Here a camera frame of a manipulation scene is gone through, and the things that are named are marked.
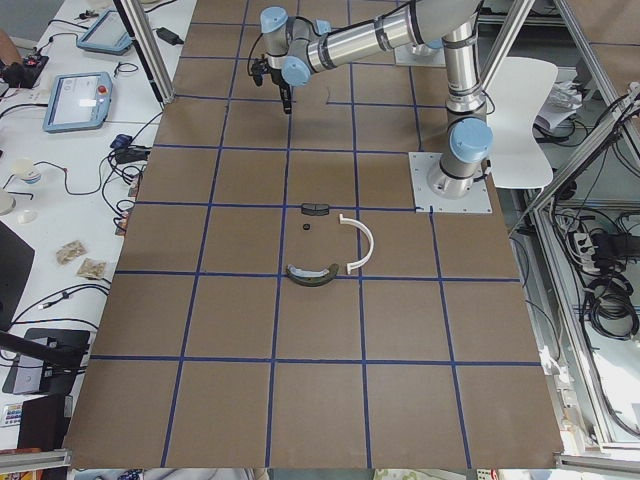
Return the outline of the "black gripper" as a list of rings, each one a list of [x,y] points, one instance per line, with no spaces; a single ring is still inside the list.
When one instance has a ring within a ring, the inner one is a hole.
[[[284,113],[286,115],[290,115],[292,113],[291,86],[284,80],[281,71],[271,67],[264,56],[255,58],[251,61],[249,65],[249,76],[257,87],[261,87],[263,85],[264,76],[269,76],[272,83],[279,88]]]

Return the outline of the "person hand at desk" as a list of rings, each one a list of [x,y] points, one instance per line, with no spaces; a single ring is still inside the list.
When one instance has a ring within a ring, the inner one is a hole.
[[[21,64],[23,57],[10,36],[0,29],[0,60],[3,65]]]

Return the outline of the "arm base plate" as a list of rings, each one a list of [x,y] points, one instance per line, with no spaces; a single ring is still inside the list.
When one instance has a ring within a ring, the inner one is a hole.
[[[468,179],[453,179],[440,169],[441,153],[409,152],[409,170],[417,213],[491,214],[480,166]]]
[[[395,63],[400,66],[445,67],[443,48],[408,44],[395,48],[394,55]]]

